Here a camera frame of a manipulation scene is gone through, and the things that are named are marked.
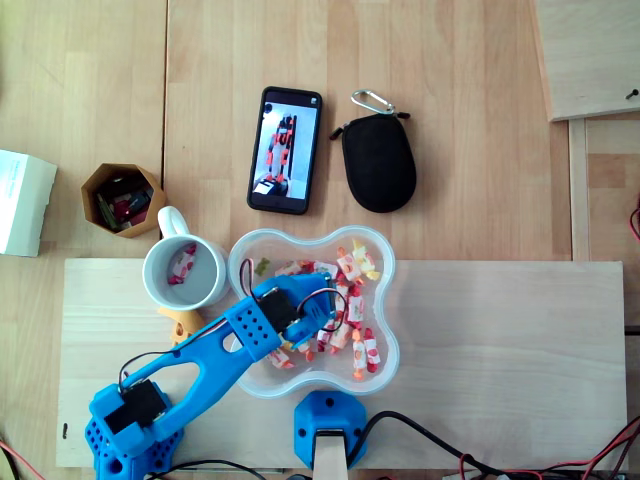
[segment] blue plastic part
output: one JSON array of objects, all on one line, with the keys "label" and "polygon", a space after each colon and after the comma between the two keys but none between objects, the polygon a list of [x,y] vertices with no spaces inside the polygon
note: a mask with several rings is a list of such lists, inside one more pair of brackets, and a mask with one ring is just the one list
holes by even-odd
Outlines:
[{"label": "blue plastic part", "polygon": [[[293,412],[293,448],[304,464],[313,469],[316,433],[342,430],[348,454],[367,424],[367,410],[355,397],[338,391],[311,392]],[[365,442],[349,468],[367,451]]]},{"label": "blue plastic part", "polygon": [[[168,404],[167,396],[162,392],[160,395]],[[131,457],[114,448],[105,431],[100,429],[96,418],[89,421],[84,431],[84,438],[93,452],[96,480],[139,480],[149,472],[168,470],[173,453],[183,436],[184,430],[180,429],[162,442],[153,442],[141,455]]]},{"label": "blue plastic part", "polygon": [[[260,298],[273,289],[280,289],[286,293],[291,305],[297,307],[309,294],[327,286],[331,286],[331,279],[324,273],[279,276],[258,285],[254,293]],[[315,335],[332,315],[335,315],[333,295],[319,294],[305,303],[302,318],[290,325],[282,336],[298,345]],[[211,325],[222,320],[227,321],[209,330]],[[234,352],[228,352],[223,346],[230,334],[235,334],[242,343],[242,347]],[[162,468],[155,466],[155,462],[164,460],[153,459],[153,452],[157,451],[158,445],[166,449],[166,442],[169,442],[173,452],[172,448],[182,438],[183,427],[220,400],[251,364],[264,358],[281,343],[282,339],[250,296],[231,307],[212,324],[123,380],[122,385],[126,389],[164,367],[184,363],[198,365],[198,377],[184,399],[176,405],[172,405],[158,385],[152,382],[166,408],[151,425],[141,427],[136,422],[114,434],[105,418],[124,403],[118,385],[109,385],[96,393],[89,404],[93,418],[85,436],[94,455],[101,453],[94,461],[96,472],[102,475],[99,478],[138,480],[150,471],[168,469],[169,451],[165,451],[167,463]],[[96,440],[95,432],[100,432],[100,443]]]}]

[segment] wooden block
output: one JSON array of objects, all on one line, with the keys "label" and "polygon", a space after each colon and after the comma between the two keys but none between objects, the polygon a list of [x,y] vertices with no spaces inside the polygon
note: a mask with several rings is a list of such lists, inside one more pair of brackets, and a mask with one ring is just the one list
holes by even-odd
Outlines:
[{"label": "wooden block", "polygon": [[[66,263],[59,465],[91,465],[82,433],[93,395],[116,381],[128,358],[168,346],[173,321],[156,313],[141,268],[131,259]],[[229,295],[204,314],[214,318],[233,301]],[[370,415],[405,413],[496,467],[590,457],[626,423],[619,263],[399,261],[386,313],[401,365],[386,389],[361,398]],[[154,380],[176,401],[196,370],[172,368]],[[256,467],[300,468],[293,409],[308,392],[266,401],[233,387],[189,426],[177,461],[215,452]],[[453,469],[456,460],[386,421],[359,466]]]},{"label": "wooden block", "polygon": [[640,110],[640,2],[533,0],[549,120]]}]

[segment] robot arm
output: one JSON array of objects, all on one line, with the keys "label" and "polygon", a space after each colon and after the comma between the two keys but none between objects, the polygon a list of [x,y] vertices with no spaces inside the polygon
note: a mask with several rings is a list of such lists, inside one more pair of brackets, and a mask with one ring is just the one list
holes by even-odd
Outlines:
[{"label": "robot arm", "polygon": [[[214,405],[254,363],[282,343],[303,343],[335,315],[328,274],[279,276],[265,281],[185,342],[98,392],[89,410],[93,418],[85,438],[94,453],[98,479],[141,480],[164,471],[182,438],[183,428]],[[304,303],[304,310],[299,308]],[[241,347],[227,351],[234,334]],[[162,368],[195,363],[200,369],[185,398],[172,405],[148,378]]]}]

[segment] plastic bowl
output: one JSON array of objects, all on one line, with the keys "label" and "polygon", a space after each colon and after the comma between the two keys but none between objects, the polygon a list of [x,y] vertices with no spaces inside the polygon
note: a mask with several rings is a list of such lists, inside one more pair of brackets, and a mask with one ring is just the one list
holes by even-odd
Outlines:
[{"label": "plastic bowl", "polygon": [[[251,257],[256,264],[261,258],[270,260],[264,275],[255,276],[260,283],[274,275],[276,269],[289,260],[318,260],[335,263],[338,247],[352,250],[353,239],[364,244],[381,273],[378,281],[366,279],[362,289],[365,302],[364,327],[373,330],[381,363],[376,373],[365,372],[363,381],[353,378],[353,349],[351,342],[336,355],[325,351],[316,353],[307,363],[302,355],[291,354],[296,366],[279,370],[268,360],[253,364],[238,383],[248,393],[259,398],[276,398],[306,386],[328,386],[352,395],[368,395],[384,388],[396,374],[400,361],[398,341],[384,316],[384,300],[393,279],[396,261],[391,245],[379,232],[369,227],[351,225],[332,234],[304,240],[274,229],[254,230],[235,244],[229,255],[229,279],[235,293],[243,298],[240,288],[240,264]],[[238,340],[234,347],[239,348]]]}]

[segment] phone screen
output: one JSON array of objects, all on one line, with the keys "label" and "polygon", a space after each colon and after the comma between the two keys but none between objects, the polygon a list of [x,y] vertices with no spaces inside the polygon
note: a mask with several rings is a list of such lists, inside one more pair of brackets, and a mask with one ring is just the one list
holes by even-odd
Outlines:
[{"label": "phone screen", "polygon": [[302,213],[308,205],[322,99],[267,88],[258,123],[249,204]]}]

